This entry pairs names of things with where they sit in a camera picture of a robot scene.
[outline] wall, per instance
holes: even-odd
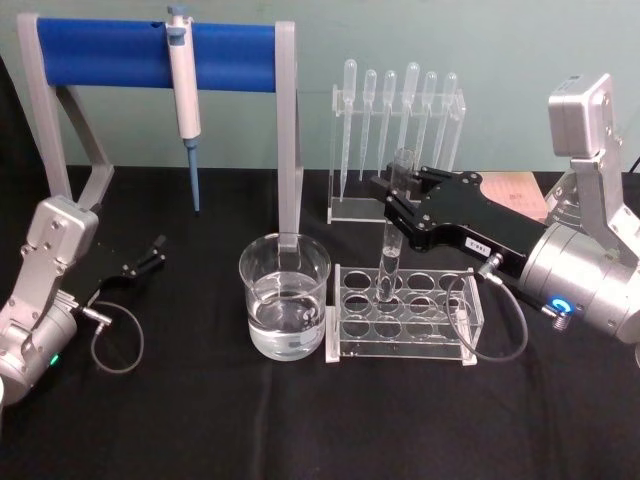
[[[456,168],[562,170],[548,133],[546,100],[575,73],[614,76],[625,163],[640,155],[640,2],[633,0],[250,0],[189,2],[198,21],[298,28],[303,163],[326,168],[331,85],[348,57],[366,68],[458,73],[468,113]],[[0,54],[31,121],[15,15],[163,19],[154,0],[0,0]],[[90,118],[117,165],[185,165],[168,90],[83,88]],[[200,162],[207,167],[276,165],[275,101],[265,94],[204,92]],[[85,162],[64,126],[69,163]]]

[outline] pipette rack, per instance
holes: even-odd
[[[326,361],[340,357],[400,357],[458,360],[475,365],[445,315],[446,288],[454,274],[444,270],[400,270],[395,296],[376,300],[378,269],[335,265],[335,304],[327,316]],[[449,303],[464,338],[477,345],[484,324],[473,277],[456,281]]]
[[[429,166],[450,171],[453,168],[458,141],[466,114],[464,96],[462,90],[457,88],[453,95],[446,95],[442,92],[435,93],[432,101],[423,102],[423,93],[421,93],[424,81],[423,77],[424,74],[420,76],[418,91],[415,93],[411,103],[404,146],[415,149],[420,121],[427,116],[424,144],[419,152],[420,158],[416,159],[415,168]],[[339,119],[344,116],[345,103],[342,96],[343,91],[340,90],[337,85],[333,86],[327,223],[335,221],[384,223],[385,221],[383,215],[384,206],[377,200],[368,198],[366,195],[367,179],[371,177],[372,174],[377,174],[378,168],[378,134],[384,110],[381,84],[382,82],[378,79],[378,88],[371,108],[369,139],[367,142],[368,147],[364,167],[365,175],[362,180],[359,179],[359,154],[362,135],[361,122],[365,102],[363,99],[362,81],[357,84],[356,96],[353,102],[353,126],[351,127],[348,162],[349,171],[342,199],[340,198],[340,166],[343,129]],[[402,110],[402,90],[399,88],[396,90],[392,102],[382,166],[383,170],[386,168],[386,165],[393,160],[393,155],[396,151],[399,137],[398,126],[401,121]],[[439,128],[443,128],[441,142],[437,141],[437,131]]]

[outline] blue bar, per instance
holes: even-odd
[[[172,88],[164,22],[39,18],[47,81]],[[275,28],[195,23],[200,90],[275,92]]]

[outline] transfer pipette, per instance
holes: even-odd
[[[418,86],[418,76],[420,75],[420,65],[411,62],[407,65],[407,72],[404,75],[404,87],[402,89],[402,117],[400,117],[400,134],[398,135],[398,149],[404,148],[407,139],[407,126],[409,125],[409,113],[411,105],[416,96]]]
[[[373,99],[376,97],[377,78],[378,75],[376,74],[375,70],[367,70],[367,73],[364,74],[364,89],[362,91],[364,113],[362,115],[362,134],[360,135],[360,181],[362,181],[364,161],[367,158],[367,143],[369,142],[369,122],[371,121]]]
[[[453,96],[458,86],[458,77],[451,72],[444,80],[442,89],[442,109],[440,111],[440,123],[438,124],[438,133],[436,135],[436,144],[433,148],[433,167],[438,168],[440,160],[440,150],[442,149],[442,140],[444,139],[444,130],[447,126],[447,117],[449,116],[449,107],[453,102]]]
[[[380,139],[378,141],[378,176],[382,170],[384,161],[384,149],[387,145],[387,131],[389,130],[389,117],[391,117],[391,107],[393,97],[396,94],[396,72],[388,70],[384,74],[384,85],[382,86],[382,124],[380,125]]]
[[[418,124],[418,138],[416,139],[416,165],[415,169],[420,168],[420,157],[422,156],[422,145],[424,144],[424,136],[427,132],[427,122],[431,115],[431,105],[433,97],[436,93],[436,85],[438,83],[438,75],[436,72],[428,72],[424,77],[424,87],[422,87],[422,113]]]
[[[347,170],[349,168],[349,140],[351,137],[351,115],[353,101],[356,99],[356,75],[358,65],[353,59],[344,62],[344,78],[342,82],[342,100],[344,101],[344,127],[342,130],[342,162],[340,163],[340,201],[347,184]]]

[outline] cable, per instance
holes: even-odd
[[[453,317],[451,316],[451,312],[449,311],[449,301],[451,300],[451,290],[453,289],[453,285],[458,280],[462,280],[465,277],[473,277],[473,276],[474,276],[473,272],[459,274],[456,276],[455,280],[453,280],[447,287],[447,295],[444,303],[444,311],[445,311],[445,314],[447,315],[447,320],[449,320],[449,324],[451,325],[451,328],[453,328],[453,331],[455,332],[460,342],[465,347],[467,347],[467,349],[471,353],[473,353],[476,357],[481,358],[482,360],[486,360],[487,362],[496,362],[496,363],[510,362],[511,360],[516,359],[522,352],[524,352],[524,349],[527,347],[527,343],[529,342],[529,327],[527,325],[527,320],[524,318],[524,313],[522,311],[522,308],[520,308],[520,305],[518,304],[518,300],[516,300],[516,297],[513,296],[513,293],[511,293],[511,291],[503,284],[499,284],[498,286],[502,289],[502,291],[504,291],[507,294],[507,296],[509,297],[509,300],[511,300],[511,303],[513,304],[516,310],[516,313],[518,314],[518,320],[520,320],[520,324],[522,325],[522,343],[520,343],[520,346],[518,346],[518,348],[515,351],[513,351],[509,355],[505,355],[504,357],[491,357],[488,355],[483,355],[482,353],[478,352],[475,348],[473,348],[473,345],[471,345],[466,339],[464,339],[462,335],[460,335],[460,332],[458,332],[458,329],[456,328],[455,322],[453,321]]]
[[[117,303],[113,303],[113,302],[105,302],[102,300],[93,302],[93,305],[102,305],[105,307],[112,307],[112,308],[115,308],[116,310],[120,310],[121,312],[127,314],[129,318],[131,318],[131,320],[133,321],[136,329],[138,330],[138,334],[140,335],[140,350],[138,352],[138,357],[136,358],[136,360],[128,367],[121,368],[121,369],[114,369],[114,368],[107,367],[104,363],[102,363],[98,359],[98,356],[96,355],[96,343],[98,341],[98,337],[102,333],[102,329],[99,327],[98,330],[96,330],[96,333],[93,335],[93,339],[91,339],[91,358],[93,358],[93,361],[96,363],[96,365],[99,368],[113,375],[124,375],[125,373],[129,373],[133,371],[138,365],[140,365],[140,362],[142,361],[142,355],[144,353],[144,332],[142,331],[142,325],[140,325],[140,322],[138,321],[136,316],[133,313],[131,313],[129,310],[124,308],[122,305],[118,305]]]
[[[636,168],[638,168],[638,165],[640,165],[640,157],[638,157],[638,159],[633,163],[633,165],[631,165],[631,168],[629,169],[629,173],[635,172]]]

